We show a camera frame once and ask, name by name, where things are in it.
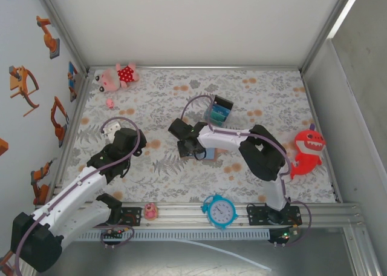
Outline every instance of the patterned mat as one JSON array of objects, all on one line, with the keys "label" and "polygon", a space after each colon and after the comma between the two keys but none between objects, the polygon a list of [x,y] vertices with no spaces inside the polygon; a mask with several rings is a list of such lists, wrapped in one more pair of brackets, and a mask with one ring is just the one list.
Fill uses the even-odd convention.
[{"label": "patterned mat", "polygon": [[[115,93],[101,93],[100,85],[92,82],[64,186],[105,146],[101,124],[113,116],[127,116],[143,130],[148,144],[140,157],[132,158],[125,178],[116,177],[104,192],[126,202],[201,202],[215,193],[234,202],[264,202],[262,184],[240,154],[218,150],[216,161],[180,159],[177,140],[167,131],[170,124],[190,98],[217,94],[234,102],[226,127],[263,125],[294,161],[294,137],[313,121],[297,71],[142,69],[139,73],[140,81]],[[113,99],[113,110],[105,105],[107,98]],[[203,120],[207,106],[206,99],[195,101],[184,120],[191,125]],[[292,181],[287,176],[285,181],[292,199],[334,202],[325,162],[306,176]]]}]

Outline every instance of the purple cable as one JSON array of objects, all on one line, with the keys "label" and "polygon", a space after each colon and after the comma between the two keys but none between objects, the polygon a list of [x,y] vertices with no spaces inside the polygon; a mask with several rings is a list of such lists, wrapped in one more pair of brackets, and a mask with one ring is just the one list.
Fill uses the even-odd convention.
[{"label": "purple cable", "polygon": [[[79,181],[81,182],[84,182],[87,178],[91,177],[92,175],[94,175],[95,173],[98,173],[102,170],[105,170],[107,168],[110,168],[116,164],[119,164],[127,159],[129,159],[134,153],[135,151],[137,150],[138,146],[140,145],[140,130],[138,129],[137,125],[130,119],[127,119],[125,117],[112,117],[110,119],[108,119],[105,123],[102,124],[101,126],[101,133],[103,133],[103,127],[110,121],[112,120],[116,120],[116,119],[121,119],[121,120],[125,120],[129,123],[131,123],[136,132],[137,132],[137,141],[136,141],[136,144],[135,144],[135,147],[133,148],[133,150],[128,154],[126,155],[125,157],[122,157],[120,160],[117,160],[117,161],[114,161],[110,164],[107,164],[103,167],[100,167],[96,170],[94,170],[93,172],[90,172],[89,174],[87,174],[85,177],[83,177],[82,179],[80,179]],[[74,184],[71,188],[69,188],[65,193],[63,193],[59,198],[58,200],[56,200],[47,210],[48,211],[52,211],[53,208],[59,203],[61,202],[69,193],[71,193],[75,188],[77,188],[79,185],[78,184]],[[16,275],[17,276],[23,276],[21,271],[20,271],[20,265],[19,265],[19,259],[20,259],[20,253],[22,251],[22,248],[23,248],[23,245],[27,239],[27,237],[31,234],[32,230],[41,222],[42,219],[44,219],[44,217],[46,216],[46,213],[43,213],[31,226],[30,228],[27,230],[27,232],[23,235],[19,245],[18,245],[18,248],[16,250],[16,254],[15,254],[15,268],[16,268]]]},{"label": "purple cable", "polygon": [[126,225],[115,225],[115,226],[99,226],[98,227],[99,229],[118,229],[118,228],[128,228],[132,231],[132,234],[130,235],[129,238],[127,238],[125,241],[122,241],[121,243],[117,244],[117,245],[106,245],[106,243],[103,241],[103,237],[105,235],[108,235],[109,234],[109,231],[107,230],[106,232],[103,232],[101,233],[101,236],[100,236],[100,241],[102,243],[102,245],[105,246],[105,249],[107,248],[110,248],[110,249],[114,249],[116,247],[120,247],[120,246],[123,246],[125,244],[128,243],[128,241],[130,241],[133,237],[134,237],[134,228],[132,228],[131,226],[126,226]]},{"label": "purple cable", "polygon": [[[213,99],[208,95],[208,94],[201,94],[199,96],[196,96],[196,97],[193,97],[191,98],[188,103],[186,104],[186,106],[184,107],[183,109],[183,112],[181,114],[181,117],[180,119],[182,120],[183,117],[184,117],[184,113],[186,112],[188,106],[195,100],[195,99],[199,99],[201,97],[206,97],[208,99],[210,99],[210,110],[209,110],[209,114],[211,114],[212,112],[212,105],[214,103]],[[300,202],[299,200],[294,200],[294,201],[290,201],[287,196],[286,196],[286,187],[285,187],[285,181],[284,179],[282,179],[282,176],[285,176],[285,175],[288,175],[290,174],[291,172],[291,162],[290,162],[290,159],[288,158],[288,156],[286,155],[285,151],[279,146],[277,145],[274,141],[264,137],[264,136],[261,136],[261,135],[258,135],[258,134],[251,134],[251,133],[236,133],[236,132],[231,132],[231,131],[223,131],[223,130],[217,130],[217,129],[214,129],[213,126],[211,125],[211,122],[210,122],[210,115],[208,115],[207,117],[207,124],[208,124],[208,127],[211,131],[213,131],[214,133],[219,133],[219,134],[225,134],[225,135],[233,135],[233,136],[246,136],[246,137],[254,137],[254,138],[257,138],[257,139],[261,139],[267,143],[269,143],[271,146],[273,146],[274,148],[277,149],[277,151],[280,152],[280,154],[284,157],[287,165],[288,165],[288,170],[286,172],[282,172],[279,174],[279,178],[281,180],[281,186],[282,186],[282,193],[284,195],[284,198],[285,200],[289,203],[289,204],[292,204],[292,203],[298,203],[298,204],[301,204],[303,205],[307,211],[308,211],[308,215],[309,215],[309,224],[308,224],[308,228],[307,228],[307,231],[306,233],[304,234],[303,237],[299,238],[298,240],[294,241],[293,243],[290,243],[288,244],[287,246],[293,246],[295,245],[296,243],[299,243],[301,242],[303,239],[305,239],[307,237],[307,235],[309,234],[309,231],[310,231],[310,228],[311,228],[311,225],[312,225],[312,213],[309,209],[309,207],[303,203],[303,202]]]}]

